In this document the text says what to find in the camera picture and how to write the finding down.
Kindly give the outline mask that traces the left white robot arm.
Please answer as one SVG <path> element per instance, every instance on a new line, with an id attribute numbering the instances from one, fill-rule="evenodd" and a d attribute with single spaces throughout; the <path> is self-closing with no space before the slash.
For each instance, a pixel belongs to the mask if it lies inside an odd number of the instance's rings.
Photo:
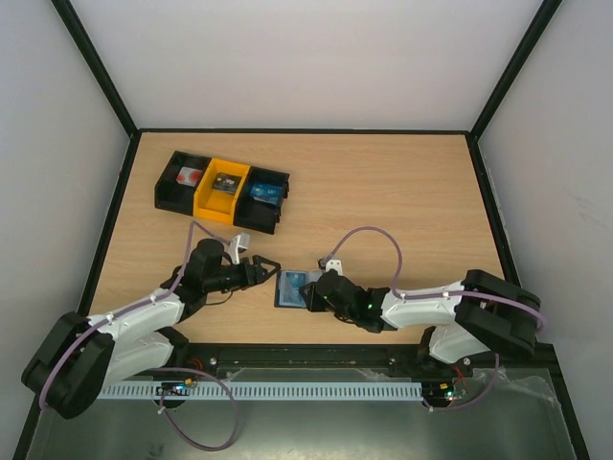
<path id="1" fill-rule="evenodd" d="M 107 387 L 149 369 L 176 366 L 187 338 L 175 325 L 199 312 L 212 293 L 231 295 L 267 282 L 281 269 L 236 242 L 203 239 L 149 295 L 103 314 L 63 314 L 21 374 L 39 403 L 70 420 Z"/>

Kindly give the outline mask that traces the blue card holder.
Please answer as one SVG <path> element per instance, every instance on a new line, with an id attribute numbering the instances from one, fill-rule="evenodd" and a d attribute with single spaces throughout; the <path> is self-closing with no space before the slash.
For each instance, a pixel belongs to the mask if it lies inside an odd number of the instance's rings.
<path id="1" fill-rule="evenodd" d="M 275 306 L 305 309 L 307 305 L 300 294 L 300 288 L 308 283 L 316 282 L 322 274 L 322 270 L 281 270 L 276 280 Z"/>

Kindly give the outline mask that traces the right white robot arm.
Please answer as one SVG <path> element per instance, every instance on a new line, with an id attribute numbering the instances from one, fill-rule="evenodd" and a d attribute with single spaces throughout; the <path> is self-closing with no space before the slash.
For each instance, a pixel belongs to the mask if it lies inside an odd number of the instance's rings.
<path id="1" fill-rule="evenodd" d="M 431 376 L 487 351 L 529 359 L 545 325 L 536 295 L 479 269 L 447 286 L 398 291 L 363 288 L 331 269 L 299 293 L 309 311 L 328 311 L 369 333 L 428 327 L 418 364 Z"/>

